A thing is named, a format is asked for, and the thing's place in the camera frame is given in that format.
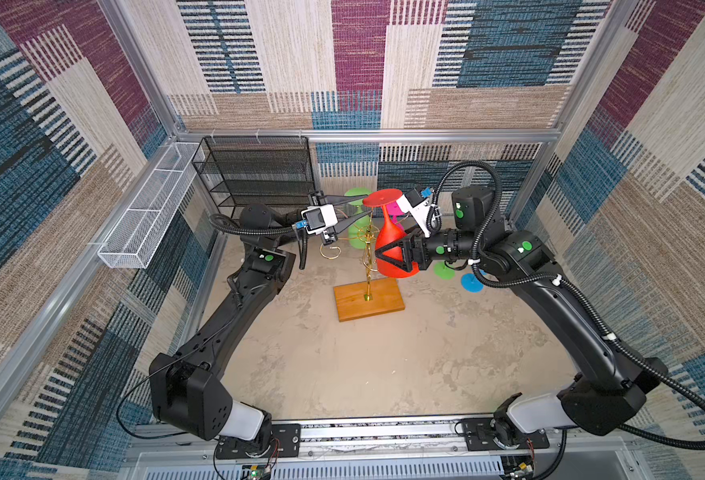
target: floor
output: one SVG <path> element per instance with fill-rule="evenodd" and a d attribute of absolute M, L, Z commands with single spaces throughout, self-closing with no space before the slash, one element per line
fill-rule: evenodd
<path fill-rule="evenodd" d="M 566 351 L 518 297 L 469 293 L 464 272 L 398 280 L 404 311 L 339 322 L 332 288 L 363 281 L 366 271 L 362 250 L 338 244 L 341 256 L 328 260 L 311 240 L 307 268 L 295 267 L 243 337 L 223 377 L 233 398 L 274 418 L 491 412 L 513 393 L 573 377 Z M 242 252 L 228 239 L 204 319 L 229 292 L 225 277 Z"/>

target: striped fabric wall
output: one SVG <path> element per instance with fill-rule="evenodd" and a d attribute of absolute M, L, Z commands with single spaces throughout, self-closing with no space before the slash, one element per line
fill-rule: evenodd
<path fill-rule="evenodd" d="M 642 0 L 518 220 L 605 319 L 705 396 L 705 0 Z M 667 388 L 636 426 L 705 437 Z M 705 478 L 705 452 L 644 444 L 657 478 Z"/>
<path fill-rule="evenodd" d="M 216 239 L 206 194 L 187 191 L 146 270 L 100 267 L 0 421 L 0 479 L 116 478 L 130 440 L 117 403 L 181 344 Z M 121 417 L 150 421 L 148 386 Z"/>
<path fill-rule="evenodd" d="M 547 128 L 610 0 L 127 0 L 190 130 Z"/>
<path fill-rule="evenodd" d="M 164 138 L 96 0 L 0 0 L 0 362 Z M 187 193 L 150 268 L 100 268 L 0 422 L 0 478 L 114 478 L 114 408 L 180 341 L 204 205 Z"/>
<path fill-rule="evenodd" d="M 310 144 L 316 178 L 327 195 L 344 195 L 353 187 L 370 190 L 415 186 L 434 187 L 446 171 L 465 160 L 484 160 L 494 165 L 503 179 L 501 208 L 509 211 L 529 173 L 541 144 Z M 451 214 L 451 193 L 470 184 L 490 184 L 483 170 L 465 169 L 446 182 L 439 198 L 444 214 Z"/>
<path fill-rule="evenodd" d="M 0 0 L 0 361 L 164 137 L 96 0 Z"/>

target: wooden board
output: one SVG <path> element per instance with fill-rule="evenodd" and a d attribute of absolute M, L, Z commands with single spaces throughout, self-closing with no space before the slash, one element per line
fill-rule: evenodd
<path fill-rule="evenodd" d="M 394 278 L 372 281 L 372 299 L 368 302 L 363 299 L 364 293 L 366 293 L 366 282 L 334 287 L 336 312 L 339 314 L 340 322 L 405 310 L 398 282 Z"/>

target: cable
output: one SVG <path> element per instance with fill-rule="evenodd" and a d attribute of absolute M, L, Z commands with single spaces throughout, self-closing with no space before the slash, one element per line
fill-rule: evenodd
<path fill-rule="evenodd" d="M 465 268 L 467 268 L 467 260 L 465 260 L 465 262 L 460 266 L 451 266 L 451 265 L 449 265 L 448 260 L 444 260 L 443 264 L 445 265 L 446 268 L 450 268 L 451 270 L 453 270 L 455 272 L 459 272 L 460 270 L 464 270 Z"/>
<path fill-rule="evenodd" d="M 296 234 L 296 245 L 300 249 L 300 270 L 304 270 L 307 264 L 307 230 L 303 228 L 301 230 L 295 229 L 294 234 Z"/>
<path fill-rule="evenodd" d="M 467 438 L 467 437 L 471 436 L 472 434 L 471 434 L 470 432 L 462 432 L 462 433 L 459 433 L 459 432 L 456 431 L 456 426 L 459 425 L 459 424 L 461 424 L 461 423 L 462 423 L 462 420 L 459 420 L 458 422 L 456 422 L 456 423 L 454 424 L 454 433 L 455 433 L 457 436 L 459 436 L 459 437 L 464 437 L 464 438 Z"/>
<path fill-rule="evenodd" d="M 281 226 L 279 228 L 266 229 L 244 228 L 242 226 L 238 226 L 235 223 L 235 220 L 223 214 L 209 215 L 209 223 L 220 232 L 231 235 L 286 235 L 294 231 L 293 226 Z"/>
<path fill-rule="evenodd" d="M 549 477 L 552 475 L 552 472 L 555 471 L 556 468 L 561 464 L 561 460 L 563 460 L 563 454 L 566 453 L 566 430 L 563 429 L 561 430 L 561 446 L 558 448 L 558 455 L 555 456 L 555 460 L 548 466 L 544 472 L 540 473 L 539 475 L 535 475 L 531 477 L 531 480 L 545 480 L 545 478 Z M 531 450 L 531 464 L 533 467 L 534 464 L 534 450 Z"/>
<path fill-rule="evenodd" d="M 238 291 L 238 285 L 235 283 L 235 277 L 238 275 L 237 272 L 230 274 L 227 277 L 227 285 L 230 286 L 230 292 L 232 292 L 232 299 L 235 300 L 235 304 L 238 305 L 238 310 L 243 308 L 243 296 Z"/>
<path fill-rule="evenodd" d="M 451 174 L 453 174 L 456 170 L 467 167 L 480 167 L 483 170 L 489 172 L 492 176 L 492 179 L 494 180 L 494 200 L 492 201 L 492 207 L 489 211 L 489 215 L 486 216 L 486 218 L 483 220 L 483 224 L 481 224 L 477 231 L 479 231 L 481 234 L 483 233 L 483 230 L 485 230 L 486 226 L 489 225 L 489 223 L 492 221 L 492 214 L 495 213 L 496 210 L 499 208 L 499 203 L 501 202 L 501 178 L 499 177 L 499 174 L 496 172 L 496 170 L 492 168 L 491 164 L 479 160 L 470 160 L 458 163 L 453 167 L 449 168 L 449 171 L 447 171 L 443 175 L 443 178 L 441 178 L 440 183 L 438 183 L 438 187 L 436 187 L 435 191 L 433 192 L 434 203 L 430 204 L 430 210 L 427 211 L 427 227 L 430 230 L 431 234 L 434 234 L 438 230 L 441 230 L 441 227 L 443 226 L 441 216 L 435 216 L 435 211 L 437 210 L 436 206 L 438 205 L 438 198 L 440 197 L 441 191 L 443 191 L 443 185 L 445 184 L 446 180 L 449 179 L 449 176 L 451 176 Z"/>
<path fill-rule="evenodd" d="M 534 457 L 536 455 L 534 454 L 534 444 L 531 443 L 531 439 L 528 437 L 526 438 L 526 445 L 529 446 L 529 451 L 531 452 L 531 467 L 533 468 L 534 467 Z"/>
<path fill-rule="evenodd" d="M 475 231 L 475 238 L 473 239 L 473 246 L 470 250 L 471 258 L 473 260 L 477 260 L 480 257 L 480 252 L 483 250 L 484 246 L 481 245 L 482 242 L 482 236 L 483 232 L 486 228 L 486 226 L 489 225 L 489 222 L 492 219 L 492 216 L 496 214 L 497 210 L 499 209 L 499 203 L 501 201 L 501 178 L 499 177 L 499 174 L 492 168 L 491 165 L 482 162 L 482 161 L 468 161 L 468 162 L 462 162 L 460 164 L 456 164 L 454 167 L 450 168 L 449 171 L 445 173 L 443 178 L 441 179 L 438 188 L 434 192 L 435 198 L 438 198 L 438 195 L 440 194 L 440 190 L 443 188 L 443 184 L 445 181 L 448 179 L 449 175 L 453 173 L 455 170 L 458 168 L 466 168 L 466 167 L 480 167 L 486 171 L 488 171 L 491 176 L 492 180 L 494 181 L 494 199 L 492 201 L 492 207 L 489 210 L 489 212 L 486 214 L 486 217 L 484 218 L 483 222 L 481 225 L 478 227 L 478 229 Z M 430 206 L 430 211 L 428 212 L 428 223 L 432 225 L 431 217 L 434 215 L 434 205 Z M 441 226 L 441 220 L 440 216 L 436 217 L 436 225 L 438 226 L 438 230 L 440 230 Z M 616 352 L 621 353 L 624 355 L 628 360 L 633 362 L 636 366 L 639 366 L 649 374 L 651 374 L 655 379 L 659 380 L 660 382 L 664 383 L 665 385 L 669 386 L 670 388 L 674 389 L 676 392 L 680 393 L 683 395 L 684 398 L 688 399 L 691 401 L 694 405 L 698 406 L 705 412 L 705 399 L 694 393 L 692 390 L 686 388 L 679 382 L 675 381 L 674 379 L 670 378 L 669 376 L 665 375 L 662 372 L 659 372 L 655 370 L 654 367 L 650 366 L 648 363 L 646 363 L 646 360 L 643 358 L 638 358 L 633 352 L 628 350 L 625 345 L 616 338 L 616 335 L 611 331 L 611 329 L 608 328 L 606 323 L 601 319 L 601 316 L 598 315 L 597 311 L 595 308 L 592 306 L 590 301 L 588 300 L 587 296 L 585 296 L 584 293 L 582 293 L 578 287 L 571 283 L 570 281 L 562 278 L 560 275 L 557 274 L 534 274 L 531 276 L 526 276 L 524 278 L 520 278 L 517 280 L 510 280 L 510 281 L 493 281 L 487 279 L 485 276 L 483 276 L 481 272 L 481 266 L 479 263 L 475 263 L 471 265 L 471 269 L 473 270 L 473 274 L 475 274 L 475 278 L 478 279 L 480 283 L 486 286 L 490 286 L 492 288 L 510 288 L 512 286 L 520 286 L 525 283 L 531 283 L 531 282 L 537 282 L 540 280 L 560 280 L 560 285 L 563 286 L 569 293 L 571 293 L 577 301 L 582 305 L 582 307 L 585 309 L 585 311 L 588 313 L 588 316 L 590 317 L 590 320 L 595 324 L 595 327 L 597 331 L 601 334 L 602 337 L 609 337 L 612 340 L 605 340 L 607 345 L 611 348 L 613 348 Z M 659 436 L 654 433 L 646 432 L 645 430 L 641 430 L 639 428 L 629 426 L 627 424 L 622 424 L 619 426 L 619 429 L 624 430 L 626 432 L 632 433 L 633 435 L 645 438 L 646 440 L 651 440 L 656 443 L 660 443 L 662 445 L 666 446 L 671 446 L 675 448 L 685 448 L 688 450 L 705 450 L 705 440 L 700 440 L 700 441 L 689 441 L 689 440 L 679 440 L 677 438 L 669 438 L 665 436 Z"/>
<path fill-rule="evenodd" d="M 141 438 L 141 439 L 143 439 L 143 440 L 155 440 L 155 439 L 157 439 L 157 438 L 175 437 L 175 436 L 178 436 L 178 435 L 184 435 L 184 434 L 186 433 L 186 432 L 167 433 L 166 435 L 158 435 L 158 436 L 152 436 L 152 437 L 137 435 L 136 433 L 130 431 L 130 430 L 126 427 L 126 425 L 123 423 L 123 420 L 120 419 L 120 408 L 121 408 L 121 407 L 123 406 L 123 404 L 126 402 L 126 399 L 127 399 L 128 397 L 130 397 L 131 394 L 134 393 L 134 392 L 136 391 L 136 389 L 138 389 L 142 384 L 144 384 L 145 382 L 149 381 L 150 378 L 152 378 L 152 377 L 153 377 L 154 375 L 156 375 L 158 372 L 166 372 L 166 371 L 168 371 L 168 369 L 171 368 L 172 365 L 174 365 L 174 364 L 176 364 L 176 363 L 178 363 L 178 362 L 181 362 L 182 360 L 186 359 L 188 356 L 190 356 L 190 355 L 192 355 L 193 353 L 195 353 L 196 351 L 198 351 L 201 347 L 205 346 L 208 342 L 212 341 L 212 340 L 214 339 L 214 337 L 216 337 L 217 335 L 219 335 L 220 333 L 222 333 L 222 332 L 224 331 L 224 329 L 226 329 L 226 328 L 232 323 L 233 320 L 235 320 L 235 316 L 234 316 L 233 318 L 231 318 L 229 321 L 227 321 L 227 323 L 225 323 L 223 326 L 221 326 L 221 327 L 219 328 L 219 330 L 215 331 L 215 332 L 214 332 L 210 337 L 208 337 L 203 343 L 201 343 L 199 348 L 193 349 L 192 351 L 190 351 L 190 352 L 184 354 L 183 356 L 179 357 L 178 359 L 174 360 L 173 362 L 169 363 L 168 365 L 164 366 L 163 368 L 158 369 L 158 370 L 155 370 L 155 371 L 152 372 L 150 375 L 148 375 L 146 379 L 141 380 L 139 383 L 137 383 L 135 386 L 133 386 L 133 387 L 131 388 L 131 390 L 129 390 L 129 391 L 126 393 L 126 395 L 124 395 L 123 398 L 120 399 L 120 402 L 118 402 L 117 407 L 115 408 L 115 418 L 117 419 L 118 425 L 120 425 L 120 427 L 123 428 L 123 431 L 124 431 L 124 432 L 126 432 L 128 435 L 130 435 L 130 436 L 132 436 L 132 437 L 134 437 L 134 438 Z"/>
<path fill-rule="evenodd" d="M 272 453 L 275 456 L 275 462 L 272 464 L 272 468 L 275 468 L 278 465 L 278 457 L 280 456 L 280 438 L 275 437 L 275 442 L 275 451 Z M 270 466 L 271 458 L 272 455 L 267 459 L 267 466 Z"/>
<path fill-rule="evenodd" d="M 227 480 L 222 476 L 221 473 L 219 473 L 219 468 L 216 467 L 216 447 L 213 448 L 213 452 L 211 453 L 211 463 L 213 464 L 213 471 L 216 472 L 219 478 L 221 478 L 222 480 Z"/>

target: white wire basket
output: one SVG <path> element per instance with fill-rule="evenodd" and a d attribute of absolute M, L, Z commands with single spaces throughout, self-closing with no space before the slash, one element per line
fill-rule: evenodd
<path fill-rule="evenodd" d="M 110 268 L 147 268 L 176 209 L 195 178 L 192 161 L 203 161 L 199 144 L 177 142 L 158 160 L 130 206 L 99 249 Z"/>

